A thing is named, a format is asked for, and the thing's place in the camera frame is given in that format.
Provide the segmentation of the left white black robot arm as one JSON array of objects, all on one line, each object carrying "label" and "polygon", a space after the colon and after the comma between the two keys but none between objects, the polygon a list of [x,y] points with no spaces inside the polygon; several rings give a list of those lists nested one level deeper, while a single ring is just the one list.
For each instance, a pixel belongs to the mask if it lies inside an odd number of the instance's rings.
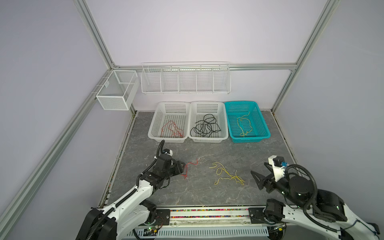
[{"label": "left white black robot arm", "polygon": [[173,159],[173,152],[159,143],[154,161],[142,171],[135,185],[104,208],[91,209],[76,236],[77,240],[122,240],[141,224],[156,220],[157,206],[148,201],[157,190],[166,188],[174,176],[184,172],[185,163]]}]

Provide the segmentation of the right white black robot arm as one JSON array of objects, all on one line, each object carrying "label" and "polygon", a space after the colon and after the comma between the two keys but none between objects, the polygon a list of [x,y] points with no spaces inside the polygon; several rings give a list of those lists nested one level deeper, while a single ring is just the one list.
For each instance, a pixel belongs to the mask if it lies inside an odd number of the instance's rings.
[{"label": "right white black robot arm", "polygon": [[320,190],[313,175],[303,166],[283,161],[265,163],[271,172],[264,176],[251,171],[259,190],[279,192],[285,199],[268,199],[263,208],[250,208],[253,224],[270,226],[271,239],[283,238],[287,224],[318,233],[329,240],[378,240],[377,224],[358,217],[337,194]]}]

